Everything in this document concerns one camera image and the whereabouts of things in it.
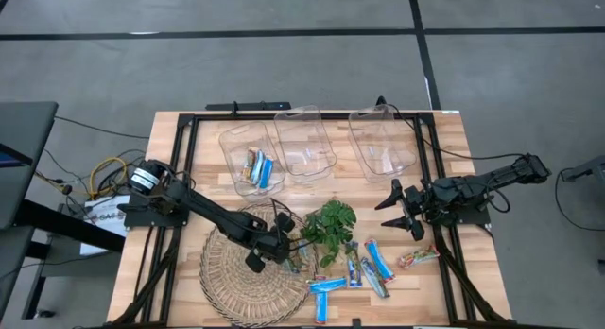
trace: wicker placemat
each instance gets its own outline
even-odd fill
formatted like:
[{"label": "wicker placemat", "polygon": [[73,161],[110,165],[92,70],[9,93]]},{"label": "wicker placemat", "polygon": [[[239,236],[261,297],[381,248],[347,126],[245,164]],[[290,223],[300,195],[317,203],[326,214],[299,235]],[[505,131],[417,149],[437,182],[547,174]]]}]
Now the wicker placemat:
[{"label": "wicker placemat", "polygon": [[[248,206],[243,211],[262,218],[271,227],[274,212],[271,203]],[[278,205],[278,212],[286,212]],[[292,215],[299,234],[303,221]],[[214,228],[201,255],[199,278],[201,288],[212,307],[226,320],[243,327],[264,327],[285,320],[303,305],[308,296],[306,280],[314,279],[318,270],[315,245],[306,248],[306,268],[291,271],[288,264],[266,262],[261,273],[246,265],[250,253]]]}]

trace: plastic container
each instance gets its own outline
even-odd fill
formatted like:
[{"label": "plastic container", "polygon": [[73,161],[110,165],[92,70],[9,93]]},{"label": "plastic container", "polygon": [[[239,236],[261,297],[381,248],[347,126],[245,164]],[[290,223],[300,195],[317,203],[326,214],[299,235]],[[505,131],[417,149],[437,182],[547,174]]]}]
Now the plastic container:
[{"label": "plastic container", "polygon": [[305,106],[277,113],[273,121],[285,169],[294,182],[311,182],[332,173],[337,156],[321,122],[319,108]]},{"label": "plastic container", "polygon": [[[218,137],[227,166],[233,178],[235,192],[249,201],[257,201],[274,195],[284,188],[285,172],[268,136],[267,127],[262,122],[252,122],[232,130],[224,131]],[[267,188],[247,182],[242,171],[248,158],[249,148],[258,148],[273,159],[273,170]]]},{"label": "plastic container", "polygon": [[416,163],[407,149],[394,108],[380,105],[349,115],[349,140],[369,182],[396,177]]}]

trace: artificial plant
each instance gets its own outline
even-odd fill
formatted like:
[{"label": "artificial plant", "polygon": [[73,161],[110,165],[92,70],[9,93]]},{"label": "artificial plant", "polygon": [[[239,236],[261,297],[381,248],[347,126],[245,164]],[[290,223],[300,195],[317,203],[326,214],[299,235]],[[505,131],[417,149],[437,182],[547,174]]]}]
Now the artificial plant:
[{"label": "artificial plant", "polygon": [[309,242],[323,244],[328,252],[320,260],[322,268],[334,263],[340,245],[353,239],[352,229],[356,222],[353,208],[338,200],[330,200],[319,210],[306,216],[301,229],[302,237]]}]

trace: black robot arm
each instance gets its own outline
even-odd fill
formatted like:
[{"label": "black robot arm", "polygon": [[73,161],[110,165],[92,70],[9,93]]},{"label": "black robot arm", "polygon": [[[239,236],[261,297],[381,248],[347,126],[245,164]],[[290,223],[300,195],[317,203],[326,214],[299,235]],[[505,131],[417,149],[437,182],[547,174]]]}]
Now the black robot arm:
[{"label": "black robot arm", "polygon": [[185,173],[183,180],[176,178],[172,167],[159,161],[142,162],[130,178],[130,189],[148,203],[149,211],[170,216],[185,208],[212,221],[229,240],[251,253],[246,259],[255,272],[265,267],[261,258],[281,264],[290,254],[287,233],[294,228],[294,222],[285,213],[276,215],[275,225],[267,223],[250,213],[229,211],[190,188],[190,177]]},{"label": "black robot arm", "polygon": [[513,164],[478,176],[441,178],[424,182],[423,191],[416,186],[402,189],[397,179],[391,183],[390,196],[376,206],[376,210],[393,206],[398,201],[404,216],[384,222],[383,226],[398,227],[412,232],[415,240],[424,237],[422,223],[416,219],[424,214],[426,222],[449,226],[458,219],[458,213],[468,208],[482,210],[493,196],[490,192],[513,183],[542,183],[550,175],[540,158],[526,154]]}]

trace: candy bar wrapper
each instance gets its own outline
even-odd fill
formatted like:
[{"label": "candy bar wrapper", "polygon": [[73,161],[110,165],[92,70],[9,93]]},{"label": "candy bar wrapper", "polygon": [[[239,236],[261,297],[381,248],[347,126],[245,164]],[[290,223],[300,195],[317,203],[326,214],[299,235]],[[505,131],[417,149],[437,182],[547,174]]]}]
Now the candy bar wrapper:
[{"label": "candy bar wrapper", "polygon": [[258,182],[258,187],[267,188],[268,179],[271,177],[272,171],[273,171],[273,159],[267,155],[265,157],[265,162],[263,163],[263,169],[261,170],[261,179]]},{"label": "candy bar wrapper", "polygon": [[246,156],[246,162],[244,163],[244,169],[242,169],[242,180],[244,182],[252,182],[252,169],[254,163],[256,163],[256,151],[258,148],[248,148],[248,154]]},{"label": "candy bar wrapper", "polygon": [[402,268],[411,268],[425,260],[437,257],[439,257],[437,248],[435,248],[434,245],[431,245],[428,248],[406,254],[405,256],[399,258],[399,266]]},{"label": "candy bar wrapper", "polygon": [[390,297],[389,292],[387,291],[387,287],[383,283],[380,274],[378,273],[370,259],[366,257],[361,258],[361,267],[363,268],[363,271],[366,274],[366,277],[368,278],[368,282],[370,282],[370,285],[372,286],[376,294],[381,298]]},{"label": "candy bar wrapper", "polygon": [[301,268],[307,267],[307,262],[309,261],[309,253],[307,250],[308,246],[306,246],[307,243],[308,241],[306,241],[306,239],[300,239],[296,242],[296,246],[294,248],[290,248],[294,250],[296,247],[301,247],[300,249],[298,249],[298,254],[288,257],[285,260],[290,271],[294,273],[301,273]]},{"label": "candy bar wrapper", "polygon": [[390,270],[389,266],[387,266],[387,262],[382,254],[380,254],[378,244],[374,239],[369,239],[366,242],[366,249],[368,249],[368,252],[372,256],[372,260],[378,269],[378,273],[380,273],[380,276],[385,284],[395,280],[395,274]]},{"label": "candy bar wrapper", "polygon": [[[316,281],[325,281],[325,276],[316,276]],[[315,295],[315,323],[325,324],[328,321],[328,293],[320,292]]]},{"label": "candy bar wrapper", "polygon": [[265,154],[262,150],[256,151],[256,162],[251,173],[251,181],[253,184],[258,184],[261,179],[261,170],[263,169],[263,163],[265,162]]},{"label": "candy bar wrapper", "polygon": [[347,286],[347,277],[314,282],[315,283],[309,286],[309,290],[311,291],[311,293],[317,294],[320,292],[330,292],[332,290]]},{"label": "candy bar wrapper", "polygon": [[351,248],[351,252],[347,254],[347,267],[349,268],[349,287],[362,287],[361,282],[361,265],[359,256],[357,255],[357,247],[359,243],[352,241],[347,243],[347,248]]}]

